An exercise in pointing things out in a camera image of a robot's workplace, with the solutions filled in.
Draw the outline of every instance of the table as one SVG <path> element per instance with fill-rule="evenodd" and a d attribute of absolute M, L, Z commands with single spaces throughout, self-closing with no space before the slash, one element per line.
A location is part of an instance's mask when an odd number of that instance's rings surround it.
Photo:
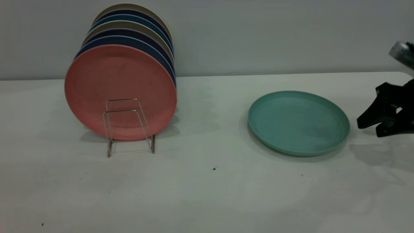
<path fill-rule="evenodd" d="M 399 72 L 182 77 L 178 107 L 146 141 L 106 140 L 71 113 L 64 80 L 0 82 L 0 232 L 396 233 L 414 228 L 414 137 L 357 117 Z M 295 158 L 247 125 L 260 96 L 299 90 L 351 122 L 340 149 Z"/>

